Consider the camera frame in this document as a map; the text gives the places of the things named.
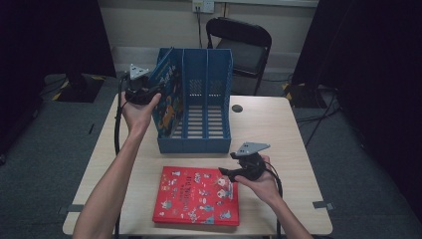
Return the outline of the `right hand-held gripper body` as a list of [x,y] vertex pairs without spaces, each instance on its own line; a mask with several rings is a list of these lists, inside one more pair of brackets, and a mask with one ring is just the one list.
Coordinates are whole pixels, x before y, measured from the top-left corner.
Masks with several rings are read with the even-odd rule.
[[270,145],[268,143],[246,141],[235,151],[239,156],[237,160],[241,165],[240,168],[245,170],[245,174],[241,176],[253,181],[257,180],[264,173],[266,165],[259,152],[269,147]]

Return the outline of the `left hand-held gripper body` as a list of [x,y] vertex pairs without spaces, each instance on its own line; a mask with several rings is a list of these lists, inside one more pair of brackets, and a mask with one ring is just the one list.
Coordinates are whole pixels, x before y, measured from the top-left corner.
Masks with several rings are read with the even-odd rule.
[[148,86],[149,69],[131,64],[129,79],[126,82],[125,99],[136,105],[148,105],[151,101],[151,91]]

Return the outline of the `blue monster picture book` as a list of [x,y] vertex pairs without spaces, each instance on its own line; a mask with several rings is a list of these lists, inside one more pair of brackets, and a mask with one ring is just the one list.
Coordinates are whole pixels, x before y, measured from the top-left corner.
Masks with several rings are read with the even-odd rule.
[[157,65],[148,86],[161,93],[152,116],[159,137],[170,137],[176,131],[183,114],[180,51],[174,48],[159,51]]

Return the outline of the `blue plastic file rack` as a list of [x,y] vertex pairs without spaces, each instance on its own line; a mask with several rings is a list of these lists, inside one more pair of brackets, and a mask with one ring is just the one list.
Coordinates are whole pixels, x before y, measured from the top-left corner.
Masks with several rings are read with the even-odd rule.
[[226,153],[231,143],[229,105],[233,72],[227,49],[162,49],[181,74],[176,88],[182,116],[172,136],[158,138],[162,153]]

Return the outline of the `red picture book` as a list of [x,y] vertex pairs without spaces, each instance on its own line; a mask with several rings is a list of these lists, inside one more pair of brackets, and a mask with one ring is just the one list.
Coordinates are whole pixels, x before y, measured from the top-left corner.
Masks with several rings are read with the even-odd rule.
[[152,221],[238,226],[238,185],[217,168],[164,166]]

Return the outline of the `person's left hand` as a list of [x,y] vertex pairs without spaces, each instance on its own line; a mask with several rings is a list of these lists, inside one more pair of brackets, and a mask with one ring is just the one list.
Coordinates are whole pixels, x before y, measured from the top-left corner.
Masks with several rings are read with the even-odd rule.
[[129,103],[125,99],[125,94],[122,94],[122,114],[128,127],[130,134],[136,136],[144,136],[151,121],[151,115],[159,103],[161,94],[156,94],[148,105],[139,106]]

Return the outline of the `person's right hand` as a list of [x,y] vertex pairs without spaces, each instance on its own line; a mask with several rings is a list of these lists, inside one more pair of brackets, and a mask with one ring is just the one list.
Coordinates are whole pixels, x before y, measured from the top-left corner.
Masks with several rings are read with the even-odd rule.
[[251,181],[241,175],[236,176],[235,180],[249,187],[269,206],[277,206],[283,201],[283,198],[278,190],[275,173],[270,167],[270,158],[267,155],[263,155],[262,159],[265,161],[266,170],[257,180]]

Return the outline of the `black stand base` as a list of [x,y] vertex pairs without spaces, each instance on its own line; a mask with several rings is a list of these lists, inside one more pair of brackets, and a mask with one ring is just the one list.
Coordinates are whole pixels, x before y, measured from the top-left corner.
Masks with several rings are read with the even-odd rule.
[[286,85],[286,98],[293,108],[326,109],[327,105],[317,88],[309,85]]
[[70,103],[93,103],[105,82],[105,77],[71,74],[54,94],[53,100]]

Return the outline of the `black folding chair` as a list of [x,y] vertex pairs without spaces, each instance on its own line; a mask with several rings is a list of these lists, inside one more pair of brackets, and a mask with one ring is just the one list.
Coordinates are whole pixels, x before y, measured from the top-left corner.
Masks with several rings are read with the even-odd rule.
[[233,73],[256,79],[254,95],[264,75],[272,47],[272,37],[263,27],[225,17],[206,23],[208,49],[230,49]]

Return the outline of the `black curtain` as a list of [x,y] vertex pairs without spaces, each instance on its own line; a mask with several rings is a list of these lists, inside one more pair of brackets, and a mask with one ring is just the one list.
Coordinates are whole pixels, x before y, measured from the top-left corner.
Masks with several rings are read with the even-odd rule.
[[422,0],[318,0],[293,82],[338,90],[422,219]]
[[0,155],[54,74],[115,75],[99,0],[0,0]]

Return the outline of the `white wall socket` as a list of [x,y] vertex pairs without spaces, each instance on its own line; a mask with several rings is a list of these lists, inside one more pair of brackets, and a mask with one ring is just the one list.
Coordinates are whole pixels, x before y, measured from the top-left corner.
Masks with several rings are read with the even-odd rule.
[[194,13],[213,14],[215,2],[213,0],[192,0],[192,11]]

